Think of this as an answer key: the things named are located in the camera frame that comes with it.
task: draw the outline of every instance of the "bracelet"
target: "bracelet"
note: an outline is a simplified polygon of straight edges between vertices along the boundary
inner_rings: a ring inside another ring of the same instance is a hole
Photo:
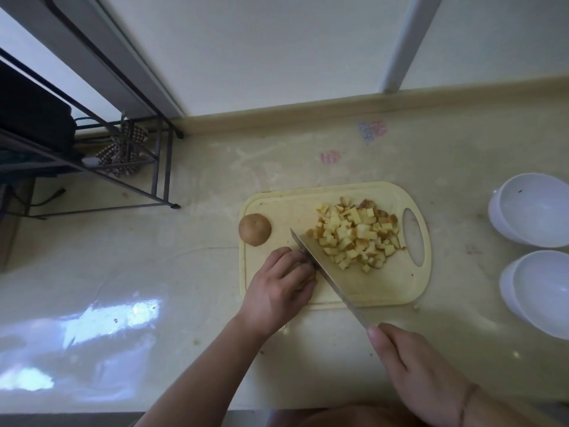
[[[466,413],[466,407],[468,403],[472,400],[472,396],[474,393],[480,388],[480,385],[472,383],[468,386],[466,393],[464,394],[464,399],[462,401],[462,405],[460,406],[460,415],[459,415],[459,427],[464,427],[464,415]]]

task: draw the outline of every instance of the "yellow cutting board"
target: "yellow cutting board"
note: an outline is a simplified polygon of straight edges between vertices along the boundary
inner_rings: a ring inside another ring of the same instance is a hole
[[[379,208],[399,219],[399,241],[406,246],[403,228],[403,212],[409,208],[416,216],[421,235],[423,236],[424,261],[421,266],[415,265],[409,251],[396,251],[388,258],[381,269],[372,269],[368,274],[361,267],[353,264],[342,271],[333,264],[314,240],[307,240],[304,232],[313,228],[318,219],[316,207],[321,203],[337,204],[340,196],[349,197],[352,203],[359,204],[364,199],[375,201]],[[251,283],[253,275],[259,270],[265,259],[276,248],[289,246],[298,248],[290,235],[290,229],[303,237],[311,252],[334,281],[345,291],[352,302],[358,306],[385,306],[405,304],[423,293],[431,275],[431,242],[427,225],[419,208],[411,196],[401,187],[382,181],[346,186],[318,187],[283,192],[259,193],[245,201],[241,208],[244,215],[259,213],[268,218],[273,230],[267,242],[252,247],[239,241],[239,274],[241,295]],[[318,285],[308,308],[340,308],[345,307],[332,288],[318,273]]]

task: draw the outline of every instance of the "cutting board handle hole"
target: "cutting board handle hole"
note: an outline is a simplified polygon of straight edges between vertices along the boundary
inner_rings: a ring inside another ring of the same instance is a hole
[[[425,260],[423,234],[415,213],[409,208],[403,211],[403,236],[412,261],[418,267],[423,266]]]

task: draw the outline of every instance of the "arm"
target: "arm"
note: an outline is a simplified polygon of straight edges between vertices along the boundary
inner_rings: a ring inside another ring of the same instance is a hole
[[[314,273],[301,251],[273,251],[252,278],[239,313],[136,426],[220,426],[261,346],[310,300]]]
[[[383,323],[367,336],[407,408],[435,427],[534,427],[482,389],[466,398],[471,382],[421,335]],[[464,408],[464,422],[460,412]]]

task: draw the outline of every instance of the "forearm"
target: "forearm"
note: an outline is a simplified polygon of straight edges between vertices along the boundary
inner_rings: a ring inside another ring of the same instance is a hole
[[[217,427],[259,352],[263,339],[233,318],[156,403],[137,427]]]
[[[535,424],[479,389],[466,408],[464,427],[535,427]]]

